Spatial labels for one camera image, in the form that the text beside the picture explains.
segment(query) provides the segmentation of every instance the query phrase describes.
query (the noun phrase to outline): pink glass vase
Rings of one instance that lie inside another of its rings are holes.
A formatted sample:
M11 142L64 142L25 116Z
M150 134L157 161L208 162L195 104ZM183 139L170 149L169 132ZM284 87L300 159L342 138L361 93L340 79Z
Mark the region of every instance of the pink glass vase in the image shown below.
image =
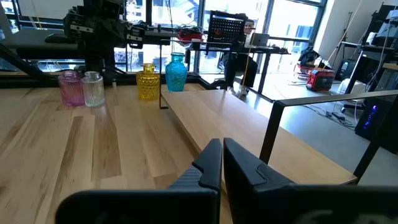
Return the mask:
M58 77L62 102L67 106L81 106L85 104L81 78L75 71L65 71Z

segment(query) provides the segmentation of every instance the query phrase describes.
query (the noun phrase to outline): concrete floor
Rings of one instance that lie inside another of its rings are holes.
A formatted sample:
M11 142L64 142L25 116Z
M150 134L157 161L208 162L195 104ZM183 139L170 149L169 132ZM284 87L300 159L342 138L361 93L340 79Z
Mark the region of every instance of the concrete floor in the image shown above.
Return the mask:
M208 81L213 78L208 75L202 75L202 77ZM268 74L263 94L278 100L329 94L328 92L314 93L307 90L305 86L288 85L290 77L289 74ZM332 91L337 91L338 86L339 84L334 84ZM250 92L247 97L241 99L260 114L269 117L272 103L257 96L254 92ZM316 106L325 111L340 112L343 104L322 103ZM355 126L354 111L347 110L345 116ZM360 116L361 113L357 111L358 120ZM356 135L352 129L324 118L303 106L286 108L281 126L350 172L354 172L369 144L367 139ZM398 156L380 147L359 184L398 186L397 171Z

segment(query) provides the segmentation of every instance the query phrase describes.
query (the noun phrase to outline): glass vase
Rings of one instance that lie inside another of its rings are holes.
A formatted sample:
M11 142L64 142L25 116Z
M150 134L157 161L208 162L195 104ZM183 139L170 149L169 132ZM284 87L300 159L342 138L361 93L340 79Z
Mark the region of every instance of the glass vase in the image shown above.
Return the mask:
M159 97L160 75L155 74L155 65L145 63L144 70L137 72L136 80L140 100L156 100Z
M184 90L187 68L183 60L183 53L172 53L172 61L166 66L166 83L170 92Z
M85 104L81 78L75 71L65 71L58 76L62 102L67 106L81 106Z
M103 77L98 72L86 72L81 81L88 107L102 105L105 102Z

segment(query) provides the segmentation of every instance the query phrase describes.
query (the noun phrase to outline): blue glass vase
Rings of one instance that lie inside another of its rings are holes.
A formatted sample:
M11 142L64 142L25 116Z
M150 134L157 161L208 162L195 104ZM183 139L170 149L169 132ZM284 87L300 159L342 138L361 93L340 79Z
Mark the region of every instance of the blue glass vase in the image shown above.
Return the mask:
M172 53L172 61L166 66L166 83L170 92L184 90L187 68L183 60L183 53Z

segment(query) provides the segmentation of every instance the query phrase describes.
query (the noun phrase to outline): wooden board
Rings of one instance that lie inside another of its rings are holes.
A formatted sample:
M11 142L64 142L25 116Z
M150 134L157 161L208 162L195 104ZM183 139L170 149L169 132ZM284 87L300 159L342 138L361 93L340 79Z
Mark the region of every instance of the wooden board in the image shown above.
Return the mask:
M0 90L0 223L53 223L72 193L165 189L190 166L198 153L170 110L138 100L136 86L105 93L87 108L63 105L57 88Z
M233 138L260 155L268 119L224 90L163 93L200 152L210 139ZM279 128L269 165L298 184L344 184L356 177Z

